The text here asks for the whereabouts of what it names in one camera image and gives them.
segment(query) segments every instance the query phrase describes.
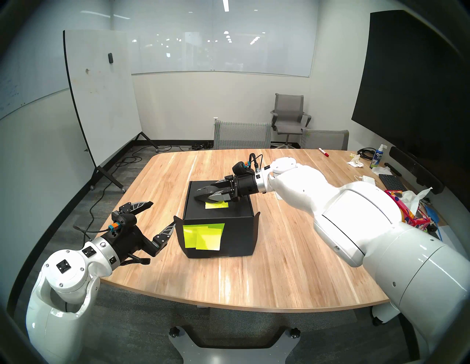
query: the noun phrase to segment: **table edge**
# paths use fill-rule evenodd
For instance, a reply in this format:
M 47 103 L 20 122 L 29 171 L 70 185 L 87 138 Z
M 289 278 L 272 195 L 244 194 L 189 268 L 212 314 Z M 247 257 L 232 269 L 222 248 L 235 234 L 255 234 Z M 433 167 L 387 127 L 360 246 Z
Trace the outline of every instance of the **table edge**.
M 136 288 L 132 288 L 129 286 L 124 286 L 124 285 L 112 282 L 110 280 L 107 280 L 106 277 L 101 278 L 101 283 L 109 284 L 110 286 L 121 288 L 126 291 L 144 294 L 146 296 L 160 298 L 163 300 L 168 300 L 168 301 L 173 301 L 173 302 L 187 303 L 191 305 L 212 307 L 212 308 L 217 308 L 217 309 L 253 311 L 253 312 L 272 312 L 272 313 L 330 312 L 330 311 L 360 309 L 362 307 L 369 307 L 369 306 L 374 306 L 374 305 L 378 305 L 381 303 L 390 302 L 390 299 L 387 298 L 385 300 L 380 300 L 376 302 L 358 303 L 355 305 L 347 305 L 347 306 L 328 306 L 328 307 L 283 308 L 283 307 L 260 307 L 260 306 L 234 306 L 234 305 L 225 304 L 225 303 L 194 301 L 194 300 L 188 300 L 188 299 L 184 299 L 184 298 L 177 297 L 177 296 L 168 296 L 164 294 L 156 294 L 153 292 L 142 291 L 140 289 L 136 289 Z

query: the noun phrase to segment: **black monitor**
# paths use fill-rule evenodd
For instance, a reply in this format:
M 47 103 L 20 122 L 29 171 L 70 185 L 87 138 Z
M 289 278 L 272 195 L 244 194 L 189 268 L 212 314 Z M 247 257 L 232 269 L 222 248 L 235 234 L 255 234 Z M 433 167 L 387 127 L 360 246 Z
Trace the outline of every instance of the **black monitor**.
M 391 156 L 470 210 L 470 69 L 440 35 L 403 10 L 370 14 L 352 120 L 398 149 Z

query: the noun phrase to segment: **mesh chair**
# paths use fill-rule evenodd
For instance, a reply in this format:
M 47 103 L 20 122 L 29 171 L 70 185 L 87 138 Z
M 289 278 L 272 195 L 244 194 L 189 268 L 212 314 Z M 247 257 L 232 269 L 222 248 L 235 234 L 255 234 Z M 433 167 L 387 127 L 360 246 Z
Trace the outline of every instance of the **mesh chair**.
M 285 143 L 273 143 L 279 145 L 276 149 L 286 147 L 289 148 L 288 141 L 291 134 L 302 134 L 302 116 L 307 116 L 307 123 L 304 127 L 308 126 L 310 115 L 304 112 L 304 96 L 299 95 L 280 95 L 276 94 L 276 102 L 274 110 L 271 111 L 273 119 L 271 127 L 278 135 L 287 134 Z
M 312 130 L 302 128 L 302 149 L 348 150 L 348 130 Z
M 215 121 L 214 149 L 269 149 L 271 124 Z

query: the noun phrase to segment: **red marker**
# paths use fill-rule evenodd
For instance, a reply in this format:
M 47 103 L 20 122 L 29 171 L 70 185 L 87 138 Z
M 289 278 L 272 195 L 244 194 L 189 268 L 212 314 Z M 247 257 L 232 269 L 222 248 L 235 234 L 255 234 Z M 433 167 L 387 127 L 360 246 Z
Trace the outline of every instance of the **red marker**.
M 322 152 L 323 154 L 325 154 L 327 157 L 329 157 L 328 153 L 327 153 L 327 152 L 325 152 L 323 149 L 321 149 L 321 148 L 318 148 L 318 150 L 319 150 L 320 152 Z

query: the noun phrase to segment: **wooden table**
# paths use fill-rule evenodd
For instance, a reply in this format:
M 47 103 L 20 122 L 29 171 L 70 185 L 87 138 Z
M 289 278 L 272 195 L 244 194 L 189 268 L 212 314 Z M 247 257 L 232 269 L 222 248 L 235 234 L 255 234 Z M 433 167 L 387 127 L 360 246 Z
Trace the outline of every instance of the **wooden table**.
M 316 149 L 209 150 L 164 153 L 152 157 L 119 201 L 153 201 L 137 216 L 138 226 L 152 238 L 183 216 L 190 180 L 217 180 L 249 153 L 263 153 L 263 166 L 290 156 L 319 169 L 339 187 L 367 175 L 384 185 L 365 163 L 353 168 L 349 151 Z M 261 211 L 258 242 L 252 256 L 188 259 L 174 233 L 168 246 L 150 265 L 132 264 L 115 270 L 104 282 L 134 292 L 209 307 L 267 312 L 345 310 L 388 302 L 363 267 L 351 268 L 321 240 L 313 218 L 274 193 L 251 195 L 253 210 Z M 111 223 L 110 217 L 103 228 Z M 367 229 L 367 222 L 358 222 Z M 144 252 L 137 256 L 148 257 Z

